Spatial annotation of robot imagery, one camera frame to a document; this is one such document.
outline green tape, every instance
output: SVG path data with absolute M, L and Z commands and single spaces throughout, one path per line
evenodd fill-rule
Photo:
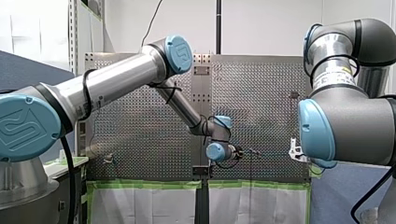
M 200 181 L 145 181 L 145 180 L 98 180 L 88 181 L 88 223 L 91 223 L 93 192 L 96 189 L 199 189 Z M 311 184 L 294 184 L 294 183 L 277 183 L 272 181 L 249 181 L 249 180 L 209 180 L 211 189 L 229 189 L 229 188 L 265 188 L 265 189 L 290 189 L 290 190 L 306 190 L 306 224 L 309 224 L 310 204 L 311 204 Z
M 307 190 L 308 192 L 306 193 L 305 223 L 309 224 L 311 219 L 311 191 L 312 191 L 311 185 L 309 185 L 309 188 Z
M 93 11 L 92 11 L 92 9 L 90 9 L 89 7 L 87 7 L 84 3 L 82 3 L 81 2 L 81 5 L 83 6 L 83 7 L 85 7 L 85 8 L 87 8 L 87 10 L 89 10 L 90 12 L 91 12 L 91 14 L 93 15 L 93 16 L 95 16 L 99 21 L 102 21 L 102 18 L 100 18 L 98 15 L 96 15 L 96 13 L 94 13 Z
M 89 181 L 87 186 L 94 189 L 198 189 L 201 187 L 199 181 L 144 181 L 144 180 L 100 180 Z
M 312 164 L 310 165 L 309 176 L 320 179 L 322 177 L 322 173 L 323 173 L 322 169 L 320 169 L 316 165 L 312 165 Z
M 85 159 L 87 159 L 88 157 L 73 157 L 73 163 L 78 163 L 80 161 L 83 161 Z M 53 161 L 47 161 L 46 163 L 44 163 L 45 165 L 51 165 L 55 162 L 57 162 L 58 159 L 53 160 Z M 67 160 L 61 161 L 59 162 L 60 165 L 67 165 Z
M 92 201 L 93 201 L 93 191 L 95 190 L 95 188 L 93 187 L 92 184 L 89 184 L 87 182 L 87 200 L 88 200 L 88 204 L 87 204 L 87 213 L 88 213 L 88 223 L 91 224 L 91 213 L 92 213 Z
M 227 188 L 265 188 L 265 189 L 294 189 L 304 190 L 310 187 L 309 183 L 293 184 L 293 183 L 277 183 L 272 181 L 259 180 L 209 180 L 211 189 L 227 189 Z

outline white wall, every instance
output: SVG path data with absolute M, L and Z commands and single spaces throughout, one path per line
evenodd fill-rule
M 157 4 L 158 0 L 105 1 L 106 30 L 114 51 L 139 51 Z M 193 49 L 202 53 L 214 51 L 215 13 L 214 0 L 164 0 L 146 43 L 180 34 Z
M 318 0 L 224 0 L 224 54 L 302 55 L 308 28 L 321 22 Z
M 301 55 L 306 30 L 321 22 L 322 2 L 318 0 L 222 2 L 224 54 Z M 157 3 L 105 1 L 106 35 L 115 52 L 139 50 Z M 184 35 L 197 52 L 214 52 L 216 0 L 164 0 L 146 42 L 171 34 Z

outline metal bracket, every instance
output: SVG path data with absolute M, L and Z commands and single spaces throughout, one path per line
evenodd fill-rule
M 194 180 L 210 179 L 213 177 L 213 166 L 192 166 Z
M 291 138 L 290 139 L 289 155 L 295 161 L 309 162 L 308 157 L 306 157 L 304 155 L 303 150 L 301 149 L 301 147 L 297 147 L 296 146 L 296 139 L 295 138 Z

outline gray wall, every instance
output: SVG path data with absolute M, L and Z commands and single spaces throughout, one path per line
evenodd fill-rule
M 72 77 L 72 73 L 62 69 L 0 51 L 0 90 L 17 90 L 39 82 L 55 85 Z M 68 134 L 67 139 L 74 150 L 74 133 Z M 41 160 L 45 162 L 57 158 L 61 148 L 60 141 L 57 141 L 41 156 Z

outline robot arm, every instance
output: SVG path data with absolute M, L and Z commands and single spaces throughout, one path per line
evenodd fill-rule
M 313 84 L 309 99 L 299 104 L 305 156 L 319 164 L 393 164 L 396 102 L 370 98 L 381 93 L 396 62 L 396 35 L 381 21 L 360 20 L 319 26 L 305 44 Z M 358 86 L 350 59 L 361 66 Z
M 237 147 L 229 144 L 232 128 L 230 118 L 215 116 L 213 121 L 204 119 L 180 91 L 175 91 L 175 85 L 170 80 L 158 85 L 156 90 L 183 119 L 192 134 L 212 137 L 212 143 L 206 148 L 206 156 L 210 160 L 227 161 L 242 156 Z
M 2 95 L 0 161 L 27 161 L 41 155 L 92 111 L 144 85 L 171 87 L 167 79 L 187 72 L 191 65 L 188 43 L 180 36 L 168 36 L 144 46 L 134 57 L 91 71 L 87 76 L 56 86 L 40 83 Z M 162 97 L 169 98 L 171 90 L 157 90 Z M 215 161 L 233 158 L 233 147 L 228 146 L 230 120 L 220 125 L 209 122 L 208 130 L 201 129 L 201 117 L 180 92 L 176 92 L 169 104 L 191 128 L 191 133 L 212 136 L 214 143 L 210 146 L 218 142 Z M 194 129 L 198 126 L 202 132 Z

